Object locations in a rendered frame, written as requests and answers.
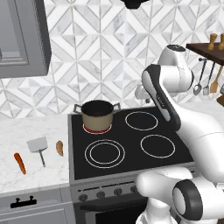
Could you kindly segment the black hob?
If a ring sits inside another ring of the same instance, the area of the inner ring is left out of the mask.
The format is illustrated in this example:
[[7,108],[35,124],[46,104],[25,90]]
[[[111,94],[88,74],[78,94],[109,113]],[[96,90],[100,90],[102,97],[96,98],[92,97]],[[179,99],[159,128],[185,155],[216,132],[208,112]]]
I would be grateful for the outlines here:
[[68,121],[71,184],[128,176],[150,168],[194,167],[185,144],[155,107],[123,109],[104,133],[91,133],[80,115]]

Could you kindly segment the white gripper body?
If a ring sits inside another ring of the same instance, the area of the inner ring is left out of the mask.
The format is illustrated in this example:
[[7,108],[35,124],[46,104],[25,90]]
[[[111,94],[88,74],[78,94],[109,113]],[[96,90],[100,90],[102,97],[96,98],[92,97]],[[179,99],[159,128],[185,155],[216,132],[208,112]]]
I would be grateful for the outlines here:
[[148,92],[144,89],[144,86],[142,84],[138,84],[135,91],[135,97],[138,100],[144,100],[146,103],[149,103],[151,101],[151,97],[148,94]]

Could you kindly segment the orange carrot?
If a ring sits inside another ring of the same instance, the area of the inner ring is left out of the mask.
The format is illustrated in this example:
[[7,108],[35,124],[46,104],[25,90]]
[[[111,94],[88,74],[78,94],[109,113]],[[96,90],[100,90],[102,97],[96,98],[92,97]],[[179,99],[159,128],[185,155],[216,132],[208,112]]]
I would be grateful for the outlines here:
[[20,157],[19,153],[15,153],[14,158],[16,159],[21,172],[25,175],[26,174],[25,165],[24,165],[24,162],[23,162],[22,158]]

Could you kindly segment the hanging wooden spatula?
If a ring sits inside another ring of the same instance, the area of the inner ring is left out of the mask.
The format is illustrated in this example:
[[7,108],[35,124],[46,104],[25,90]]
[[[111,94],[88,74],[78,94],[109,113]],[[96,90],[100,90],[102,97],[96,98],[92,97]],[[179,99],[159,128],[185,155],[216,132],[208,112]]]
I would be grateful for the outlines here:
[[220,76],[221,76],[222,69],[223,69],[223,66],[220,66],[219,72],[217,73],[215,80],[213,81],[213,83],[212,83],[211,86],[210,86],[210,93],[211,93],[211,94],[217,92],[217,88],[218,88],[218,79],[219,79]]

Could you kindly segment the black oven door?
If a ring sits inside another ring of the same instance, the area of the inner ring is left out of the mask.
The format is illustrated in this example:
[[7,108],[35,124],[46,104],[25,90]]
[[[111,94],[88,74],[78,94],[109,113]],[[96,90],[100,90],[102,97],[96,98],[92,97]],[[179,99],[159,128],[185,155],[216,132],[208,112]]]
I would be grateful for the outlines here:
[[138,216],[146,208],[146,203],[125,206],[107,212],[90,212],[73,205],[76,224],[136,224]]

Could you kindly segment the hanging metal ladle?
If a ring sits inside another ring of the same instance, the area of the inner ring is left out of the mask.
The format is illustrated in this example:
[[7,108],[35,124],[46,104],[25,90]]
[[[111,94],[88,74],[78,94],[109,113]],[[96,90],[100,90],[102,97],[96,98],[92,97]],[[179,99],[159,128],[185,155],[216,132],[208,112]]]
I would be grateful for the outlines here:
[[203,73],[204,73],[204,71],[205,71],[205,67],[206,67],[207,59],[199,58],[199,61],[202,61],[202,62],[203,62],[203,66],[202,66],[202,70],[201,70],[201,73],[200,73],[199,82],[198,82],[198,84],[195,85],[194,88],[193,88],[193,94],[194,94],[194,95],[198,95],[198,94],[200,93],[201,89],[202,89],[202,86],[200,85],[200,82],[201,82]]

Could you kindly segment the dark wooden shelf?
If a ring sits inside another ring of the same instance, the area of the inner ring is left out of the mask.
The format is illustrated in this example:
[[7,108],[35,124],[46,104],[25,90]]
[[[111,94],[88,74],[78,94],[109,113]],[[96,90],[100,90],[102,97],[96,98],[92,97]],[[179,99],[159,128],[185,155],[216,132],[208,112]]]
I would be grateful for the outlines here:
[[213,50],[207,49],[208,43],[187,44],[186,48],[216,64],[224,66],[224,50],[219,50],[218,45],[218,43],[214,43]]

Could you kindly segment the black extractor hood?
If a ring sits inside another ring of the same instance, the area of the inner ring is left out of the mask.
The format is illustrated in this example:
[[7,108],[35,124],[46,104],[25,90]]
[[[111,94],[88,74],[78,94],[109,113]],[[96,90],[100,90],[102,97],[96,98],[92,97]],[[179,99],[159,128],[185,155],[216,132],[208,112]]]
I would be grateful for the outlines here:
[[149,0],[121,0],[124,2],[125,6],[129,10],[137,10],[142,3],[147,2]]

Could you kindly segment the grey oven control panel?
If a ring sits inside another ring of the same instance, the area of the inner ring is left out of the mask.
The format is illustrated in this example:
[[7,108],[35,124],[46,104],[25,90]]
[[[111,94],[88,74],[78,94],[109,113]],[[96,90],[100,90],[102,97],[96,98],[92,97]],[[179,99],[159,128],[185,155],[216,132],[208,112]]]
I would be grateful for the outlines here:
[[[157,168],[172,167],[171,164],[159,164],[147,162],[144,168],[135,169],[133,171],[123,171],[121,166],[115,168],[100,169],[93,167],[90,164],[83,165],[79,171],[75,169],[74,165],[69,167],[69,184],[72,201],[74,204],[83,204],[93,200],[104,200],[110,197],[118,197],[114,195],[116,188],[122,189],[122,194],[139,194],[138,192],[131,192],[130,188],[136,185],[137,175],[148,170],[155,170]],[[99,191],[105,192],[104,199],[98,199],[96,194]],[[79,201],[79,196],[87,195],[85,202]]]

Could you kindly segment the hanging metal slotted turner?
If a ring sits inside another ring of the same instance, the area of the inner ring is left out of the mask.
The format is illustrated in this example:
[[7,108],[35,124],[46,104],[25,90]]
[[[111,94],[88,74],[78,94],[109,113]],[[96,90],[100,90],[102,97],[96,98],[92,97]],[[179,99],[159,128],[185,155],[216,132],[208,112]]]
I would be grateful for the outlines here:
[[210,82],[210,80],[212,78],[212,75],[213,75],[214,66],[215,66],[215,62],[213,62],[213,65],[212,65],[212,68],[211,68],[211,71],[210,71],[210,74],[209,74],[209,77],[208,77],[208,80],[207,80],[207,84],[203,88],[203,95],[209,95],[209,82]]

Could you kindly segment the grey cupboard door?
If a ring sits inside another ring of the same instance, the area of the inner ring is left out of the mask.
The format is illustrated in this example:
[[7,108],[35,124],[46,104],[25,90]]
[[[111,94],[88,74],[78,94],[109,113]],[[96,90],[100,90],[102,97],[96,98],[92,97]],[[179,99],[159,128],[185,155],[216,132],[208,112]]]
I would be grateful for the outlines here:
[[0,219],[0,224],[75,224],[75,220],[68,218],[64,209],[56,209]]

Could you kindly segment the grey drawer front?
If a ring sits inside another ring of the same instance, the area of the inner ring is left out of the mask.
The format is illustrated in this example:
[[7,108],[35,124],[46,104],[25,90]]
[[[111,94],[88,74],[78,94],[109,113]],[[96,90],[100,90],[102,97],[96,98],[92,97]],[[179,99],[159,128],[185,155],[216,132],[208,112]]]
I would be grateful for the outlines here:
[[[20,198],[21,200],[29,200],[31,196],[37,201],[36,205],[11,208],[11,203],[15,202],[16,198]],[[68,187],[3,196],[0,197],[0,214],[23,211],[30,208],[54,206],[71,201],[71,193]]]

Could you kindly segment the grey metal spatula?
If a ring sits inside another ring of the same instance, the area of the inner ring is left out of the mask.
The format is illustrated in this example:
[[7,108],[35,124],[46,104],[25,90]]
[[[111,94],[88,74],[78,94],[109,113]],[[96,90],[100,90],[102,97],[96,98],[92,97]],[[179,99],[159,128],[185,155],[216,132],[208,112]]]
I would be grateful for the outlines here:
[[46,137],[42,136],[26,142],[30,152],[37,152],[40,155],[43,166],[46,166],[42,151],[48,148]]

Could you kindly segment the wooden pepper grinder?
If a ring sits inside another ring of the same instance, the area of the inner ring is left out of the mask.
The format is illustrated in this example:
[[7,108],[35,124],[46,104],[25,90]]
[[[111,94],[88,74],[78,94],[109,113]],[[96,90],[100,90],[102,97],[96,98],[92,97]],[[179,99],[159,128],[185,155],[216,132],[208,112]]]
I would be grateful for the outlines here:
[[216,40],[216,38],[217,38],[217,34],[216,33],[211,33],[210,34],[210,41],[209,41],[209,44],[208,44],[208,46],[207,46],[207,49],[208,50],[213,50],[214,49],[214,41]]
[[224,33],[220,35],[220,43],[218,45],[219,50],[224,50]]

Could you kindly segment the grey wall cupboard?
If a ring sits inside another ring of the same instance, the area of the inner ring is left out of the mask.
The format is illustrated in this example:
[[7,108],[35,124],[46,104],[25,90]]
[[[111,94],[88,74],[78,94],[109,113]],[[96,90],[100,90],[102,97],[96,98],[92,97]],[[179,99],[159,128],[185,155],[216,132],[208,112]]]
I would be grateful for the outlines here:
[[45,76],[51,57],[44,0],[0,0],[0,78]]

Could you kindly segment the brown sweet potato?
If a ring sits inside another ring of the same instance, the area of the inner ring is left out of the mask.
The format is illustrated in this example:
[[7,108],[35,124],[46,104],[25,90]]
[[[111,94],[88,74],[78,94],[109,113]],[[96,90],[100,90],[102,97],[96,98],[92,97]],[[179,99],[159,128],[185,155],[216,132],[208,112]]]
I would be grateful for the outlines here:
[[59,155],[61,155],[62,157],[64,156],[64,153],[63,153],[63,143],[59,140],[57,143],[56,143],[56,151],[59,153]]

